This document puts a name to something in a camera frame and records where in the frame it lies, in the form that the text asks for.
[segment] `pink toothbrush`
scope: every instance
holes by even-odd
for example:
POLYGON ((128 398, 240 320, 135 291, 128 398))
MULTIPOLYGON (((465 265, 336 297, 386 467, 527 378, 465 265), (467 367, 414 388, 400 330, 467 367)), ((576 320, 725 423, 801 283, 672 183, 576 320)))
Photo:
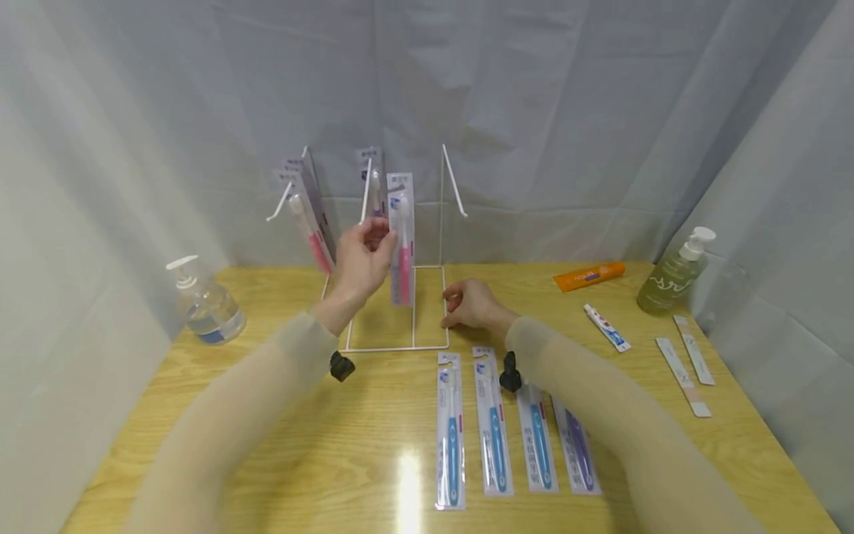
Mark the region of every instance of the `pink toothbrush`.
POLYGON ((412 269, 412 255, 409 236, 407 235, 407 228, 409 227, 409 200, 406 197, 401 196, 398 209, 400 210, 398 220, 401 222, 399 224, 401 232, 401 300, 405 306, 410 306, 412 301, 410 301, 409 295, 409 273, 412 269))
POLYGON ((326 254, 324 254, 323 251, 323 244, 320 242, 320 231, 314 231, 312 226, 308 223, 306 207, 302 204, 300 196, 292 196, 288 201, 288 205, 290 206, 291 213, 293 213, 296 218, 296 224, 308 239, 308 246, 312 249, 314 260, 317 262, 318 267, 320 267, 320 270, 324 273, 331 274, 332 267, 330 267, 329 261, 326 259, 326 254))

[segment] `forearm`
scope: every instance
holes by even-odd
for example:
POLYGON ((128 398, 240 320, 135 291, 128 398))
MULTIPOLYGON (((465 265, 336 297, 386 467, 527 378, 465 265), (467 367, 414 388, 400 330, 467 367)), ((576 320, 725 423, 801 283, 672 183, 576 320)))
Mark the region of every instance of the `forearm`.
POLYGON ((647 531, 762 531, 681 427, 622 371, 528 318, 512 324, 506 344, 523 376, 620 460, 647 531))
POLYGON ((356 309, 337 297, 319 302, 214 380, 164 441, 128 531, 211 531, 225 480, 329 372, 337 334, 356 309))

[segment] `black clip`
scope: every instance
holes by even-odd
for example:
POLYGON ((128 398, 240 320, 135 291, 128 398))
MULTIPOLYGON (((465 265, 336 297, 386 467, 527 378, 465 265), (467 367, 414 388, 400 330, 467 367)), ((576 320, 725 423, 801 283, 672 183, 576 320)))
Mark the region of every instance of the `black clip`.
POLYGON ((498 377, 498 383, 511 393, 522 387, 522 375, 516 370, 516 353, 512 350, 504 357, 504 372, 498 377))
POLYGON ((355 370, 355 364, 348 357, 342 356, 337 350, 332 353, 332 357, 329 359, 329 373, 338 382, 346 380, 355 370))

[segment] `person's right hand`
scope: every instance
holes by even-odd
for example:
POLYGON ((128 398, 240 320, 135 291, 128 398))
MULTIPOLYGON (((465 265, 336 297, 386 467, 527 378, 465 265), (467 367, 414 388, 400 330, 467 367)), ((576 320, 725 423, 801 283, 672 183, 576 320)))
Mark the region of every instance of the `person's right hand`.
POLYGON ((501 305, 489 286, 478 279, 467 279, 452 284, 443 293, 447 301, 447 317, 442 328, 456 325, 488 328, 493 333, 506 335, 518 315, 501 305))

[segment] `pump bottle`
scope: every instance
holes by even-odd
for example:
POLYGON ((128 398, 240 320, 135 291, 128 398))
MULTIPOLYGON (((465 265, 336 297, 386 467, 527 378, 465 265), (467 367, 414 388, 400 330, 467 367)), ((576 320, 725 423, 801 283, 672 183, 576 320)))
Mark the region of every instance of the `pump bottle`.
POLYGON ((640 309, 648 314, 663 314, 672 308, 705 269, 705 246, 715 237, 712 230, 697 226, 680 249, 665 253, 640 288, 640 309))
POLYGON ((175 287, 181 292, 178 312, 190 330, 204 343, 228 343, 246 326, 246 315, 228 290, 210 280, 200 280, 195 269, 198 255, 188 255, 166 266, 176 273, 175 287))

